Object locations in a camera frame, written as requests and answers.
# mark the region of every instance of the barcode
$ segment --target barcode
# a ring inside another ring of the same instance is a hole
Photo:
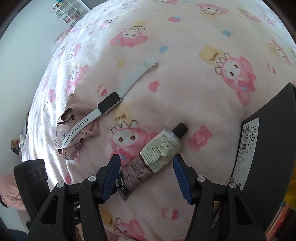
[[[244,139],[242,141],[242,150],[246,150],[247,148],[249,130],[250,130],[250,125],[247,125],[244,131]]]

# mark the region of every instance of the silver screw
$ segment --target silver screw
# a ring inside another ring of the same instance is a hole
[[[236,184],[235,183],[229,183],[229,186],[231,187],[231,188],[236,188]]]
[[[59,183],[57,184],[57,187],[58,187],[58,188],[62,188],[63,186],[65,186],[65,183],[64,183],[64,182],[59,182]]]
[[[204,176],[198,176],[197,180],[200,181],[200,182],[204,182],[205,177]]]
[[[95,180],[96,180],[96,176],[90,176],[90,177],[89,177],[89,181],[90,181],[90,182],[94,182]]]

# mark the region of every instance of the watch face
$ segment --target watch face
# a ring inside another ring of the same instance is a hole
[[[105,99],[103,99],[99,104],[98,104],[98,109],[100,112],[105,114],[109,109],[114,107],[117,103],[120,103],[121,97],[118,95],[117,92],[112,92],[109,94]]]

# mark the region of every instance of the black tube cap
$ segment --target black tube cap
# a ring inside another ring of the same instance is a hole
[[[173,129],[173,133],[175,134],[176,137],[178,137],[179,139],[181,139],[184,134],[188,131],[188,128],[182,123],[180,122],[174,129]]]

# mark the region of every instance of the bedsheet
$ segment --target bedsheet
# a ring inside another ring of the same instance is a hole
[[[57,48],[30,110],[23,161],[43,158],[51,188],[78,183],[113,153],[126,165],[151,135],[183,122],[189,131],[180,154],[214,183],[227,184],[241,122],[288,82],[296,84],[296,46],[278,17],[257,0],[109,0],[91,10]],[[123,102],[100,117],[100,135],[72,161],[54,148],[66,99],[93,109],[147,57],[147,72]],[[101,207],[108,237],[183,240],[193,212],[172,164],[128,198]]]

